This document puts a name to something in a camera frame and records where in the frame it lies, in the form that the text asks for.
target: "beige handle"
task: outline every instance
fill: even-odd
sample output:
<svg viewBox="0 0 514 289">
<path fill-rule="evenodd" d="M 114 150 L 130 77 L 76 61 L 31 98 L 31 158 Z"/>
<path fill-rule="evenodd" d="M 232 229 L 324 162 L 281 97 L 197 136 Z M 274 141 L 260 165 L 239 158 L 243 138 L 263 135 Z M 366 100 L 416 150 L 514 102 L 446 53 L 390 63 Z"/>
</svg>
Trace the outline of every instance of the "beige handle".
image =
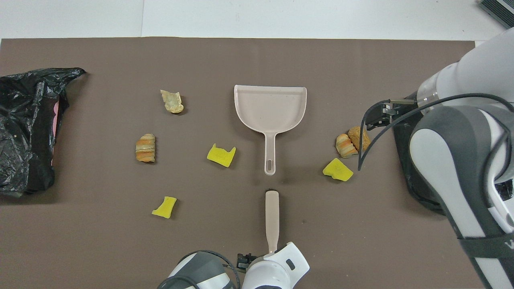
<svg viewBox="0 0 514 289">
<path fill-rule="evenodd" d="M 270 253 L 277 250 L 279 243 L 279 193 L 277 191 L 266 192 L 266 239 Z"/>
</svg>

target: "food item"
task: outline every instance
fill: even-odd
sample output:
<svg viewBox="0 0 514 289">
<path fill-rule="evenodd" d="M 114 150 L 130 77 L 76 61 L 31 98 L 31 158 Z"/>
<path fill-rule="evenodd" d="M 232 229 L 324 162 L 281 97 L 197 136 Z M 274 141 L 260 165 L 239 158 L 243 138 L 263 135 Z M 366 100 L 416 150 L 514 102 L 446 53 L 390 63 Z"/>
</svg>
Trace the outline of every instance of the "food item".
<svg viewBox="0 0 514 289">
<path fill-rule="evenodd" d="M 357 151 L 360 150 L 359 148 L 359 140 L 360 140 L 360 127 L 353 127 L 348 131 L 348 137 L 352 140 L 352 143 L 354 144 Z M 368 149 L 368 146 L 370 145 L 371 140 L 368 136 L 368 133 L 366 131 L 362 132 L 362 147 L 365 151 Z"/>
<path fill-rule="evenodd" d="M 213 162 L 217 162 L 218 164 L 228 168 L 230 163 L 232 163 L 234 154 L 235 147 L 233 147 L 230 152 L 227 152 L 224 149 L 217 148 L 216 144 L 213 144 L 211 150 L 207 154 L 207 159 Z"/>
<path fill-rule="evenodd" d="M 164 101 L 164 107 L 166 107 L 167 111 L 177 114 L 184 110 L 180 93 L 171 93 L 161 90 L 161 94 L 162 100 Z"/>
<path fill-rule="evenodd" d="M 323 169 L 323 174 L 331 176 L 333 179 L 347 181 L 352 177 L 353 172 L 338 158 L 335 158 Z"/>
<path fill-rule="evenodd" d="M 169 219 L 171 217 L 171 211 L 173 210 L 175 202 L 177 202 L 177 198 L 172 196 L 165 196 L 162 204 L 156 210 L 152 211 L 152 215 Z"/>
<path fill-rule="evenodd" d="M 155 136 L 145 134 L 136 142 L 136 159 L 138 161 L 155 161 Z"/>
<path fill-rule="evenodd" d="M 336 149 L 342 158 L 358 154 L 347 134 L 341 134 L 336 138 Z"/>
</svg>

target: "logo on strap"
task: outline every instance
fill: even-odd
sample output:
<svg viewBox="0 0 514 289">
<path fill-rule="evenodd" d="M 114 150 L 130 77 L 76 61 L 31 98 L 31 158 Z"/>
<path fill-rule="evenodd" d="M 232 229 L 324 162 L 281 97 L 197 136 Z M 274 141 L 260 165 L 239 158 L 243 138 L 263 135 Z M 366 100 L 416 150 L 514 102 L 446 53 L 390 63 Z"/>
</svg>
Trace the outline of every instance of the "logo on strap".
<svg viewBox="0 0 514 289">
<path fill-rule="evenodd" d="M 507 242 L 503 242 L 505 245 L 507 245 L 511 250 L 514 250 L 514 240 L 510 239 L 510 244 Z"/>
</svg>

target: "croissant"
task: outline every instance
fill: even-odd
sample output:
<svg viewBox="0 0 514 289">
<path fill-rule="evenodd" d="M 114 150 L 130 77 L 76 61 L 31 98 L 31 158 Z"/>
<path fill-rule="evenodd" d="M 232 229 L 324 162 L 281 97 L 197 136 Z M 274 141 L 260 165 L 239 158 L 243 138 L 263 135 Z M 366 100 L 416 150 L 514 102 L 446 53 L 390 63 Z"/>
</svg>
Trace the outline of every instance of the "croissant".
<svg viewBox="0 0 514 289">
<path fill-rule="evenodd" d="M 346 134 L 341 134 L 336 138 L 336 149 L 342 158 L 349 158 L 352 155 L 358 154 L 352 141 Z"/>
<path fill-rule="evenodd" d="M 348 137 L 352 140 L 352 143 L 354 144 L 355 148 L 359 150 L 359 140 L 360 140 L 360 127 L 353 127 L 348 131 Z M 362 151 L 365 151 L 368 149 L 368 146 L 370 145 L 371 140 L 368 136 L 368 133 L 366 131 L 362 132 Z"/>
<path fill-rule="evenodd" d="M 136 142 L 136 159 L 138 161 L 155 161 L 155 136 L 145 134 Z"/>
</svg>

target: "dustpan pan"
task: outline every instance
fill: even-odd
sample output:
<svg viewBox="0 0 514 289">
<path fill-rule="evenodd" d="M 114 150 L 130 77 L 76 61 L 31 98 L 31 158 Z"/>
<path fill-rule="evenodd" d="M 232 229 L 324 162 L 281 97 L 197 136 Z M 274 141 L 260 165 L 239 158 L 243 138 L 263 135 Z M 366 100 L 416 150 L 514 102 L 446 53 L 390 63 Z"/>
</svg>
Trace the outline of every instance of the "dustpan pan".
<svg viewBox="0 0 514 289">
<path fill-rule="evenodd" d="M 307 105 L 307 89 L 236 85 L 234 102 L 239 119 L 264 134 L 264 172 L 275 174 L 275 137 L 300 123 Z"/>
</svg>

